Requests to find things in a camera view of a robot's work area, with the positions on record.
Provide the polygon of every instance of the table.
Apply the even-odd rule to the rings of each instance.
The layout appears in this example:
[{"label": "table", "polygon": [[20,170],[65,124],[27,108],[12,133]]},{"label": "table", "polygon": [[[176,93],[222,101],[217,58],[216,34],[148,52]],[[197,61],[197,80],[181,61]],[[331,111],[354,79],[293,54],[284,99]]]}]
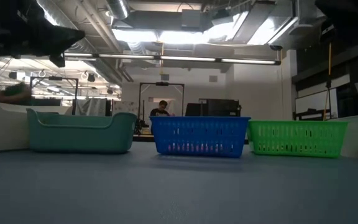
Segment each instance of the table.
[{"label": "table", "polygon": [[358,224],[358,160],[1,152],[3,223]]}]

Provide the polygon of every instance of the plastic basket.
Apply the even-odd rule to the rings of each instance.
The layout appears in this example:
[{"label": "plastic basket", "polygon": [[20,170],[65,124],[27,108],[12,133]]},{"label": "plastic basket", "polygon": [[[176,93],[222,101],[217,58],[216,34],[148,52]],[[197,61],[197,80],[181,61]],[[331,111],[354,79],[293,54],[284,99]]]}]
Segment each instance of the plastic basket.
[{"label": "plastic basket", "polygon": [[119,154],[132,146],[136,115],[72,116],[27,109],[27,120],[34,151]]},{"label": "plastic basket", "polygon": [[240,157],[247,117],[152,116],[152,130],[161,154]]},{"label": "plastic basket", "polygon": [[347,122],[250,121],[248,140],[256,154],[338,157]]}]

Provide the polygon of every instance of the dark hair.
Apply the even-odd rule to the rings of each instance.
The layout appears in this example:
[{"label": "dark hair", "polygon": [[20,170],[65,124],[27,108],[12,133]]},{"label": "dark hair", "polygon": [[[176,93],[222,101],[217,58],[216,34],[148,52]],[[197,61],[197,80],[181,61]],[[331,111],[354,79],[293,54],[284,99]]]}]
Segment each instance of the dark hair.
[{"label": "dark hair", "polygon": [[164,105],[165,107],[167,107],[168,103],[165,100],[162,100],[158,105]]}]

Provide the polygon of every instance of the green plastic basket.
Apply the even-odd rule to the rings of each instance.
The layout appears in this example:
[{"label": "green plastic basket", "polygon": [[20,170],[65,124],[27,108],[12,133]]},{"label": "green plastic basket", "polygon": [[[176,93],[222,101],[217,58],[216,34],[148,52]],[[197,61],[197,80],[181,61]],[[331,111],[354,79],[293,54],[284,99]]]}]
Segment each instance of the green plastic basket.
[{"label": "green plastic basket", "polygon": [[27,109],[27,120],[34,151],[120,154],[132,146],[136,115],[72,116]]},{"label": "green plastic basket", "polygon": [[248,140],[255,154],[335,158],[347,122],[250,121]]}]

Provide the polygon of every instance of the teal plastic tub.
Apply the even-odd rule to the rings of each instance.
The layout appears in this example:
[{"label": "teal plastic tub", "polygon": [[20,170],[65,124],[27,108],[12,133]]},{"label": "teal plastic tub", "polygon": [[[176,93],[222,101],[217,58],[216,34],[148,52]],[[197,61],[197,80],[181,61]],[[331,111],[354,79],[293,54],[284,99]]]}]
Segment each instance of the teal plastic tub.
[{"label": "teal plastic tub", "polygon": [[132,146],[136,115],[72,116],[27,109],[27,120],[31,150],[120,154]]}]

